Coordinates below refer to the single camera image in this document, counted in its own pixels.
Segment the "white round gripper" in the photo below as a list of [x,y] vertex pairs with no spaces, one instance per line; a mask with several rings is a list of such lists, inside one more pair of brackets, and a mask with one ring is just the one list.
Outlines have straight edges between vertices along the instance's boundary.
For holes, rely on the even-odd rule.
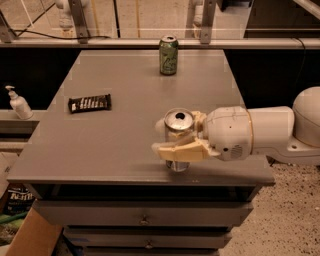
[[203,136],[208,141],[195,138],[186,144],[181,141],[154,143],[151,148],[160,159],[199,162],[217,157],[223,161],[235,161],[250,155],[253,130],[250,114],[245,108],[221,107],[208,115],[200,111],[192,111],[192,115],[194,130],[203,130]]

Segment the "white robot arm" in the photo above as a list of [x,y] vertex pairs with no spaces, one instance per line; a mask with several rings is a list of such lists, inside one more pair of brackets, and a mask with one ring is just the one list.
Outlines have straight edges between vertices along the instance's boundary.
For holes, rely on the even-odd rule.
[[209,158],[243,160],[265,155],[282,163],[320,162],[320,87],[300,92],[292,106],[220,107],[209,114],[171,109],[156,124],[165,141],[152,145],[161,159],[178,163]]

